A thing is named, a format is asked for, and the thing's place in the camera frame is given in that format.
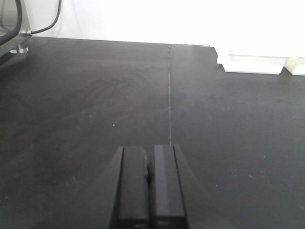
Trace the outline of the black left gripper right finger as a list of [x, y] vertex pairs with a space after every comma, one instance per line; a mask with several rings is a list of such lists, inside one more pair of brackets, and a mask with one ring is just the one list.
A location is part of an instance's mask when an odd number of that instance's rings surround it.
[[154, 229], [207, 228], [207, 198], [179, 146], [154, 147], [151, 188]]

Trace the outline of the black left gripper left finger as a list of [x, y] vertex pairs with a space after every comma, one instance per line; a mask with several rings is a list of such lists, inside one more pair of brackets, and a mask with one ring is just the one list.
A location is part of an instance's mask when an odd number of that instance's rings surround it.
[[141, 146], [118, 147], [98, 185], [96, 228], [149, 228], [146, 154]]

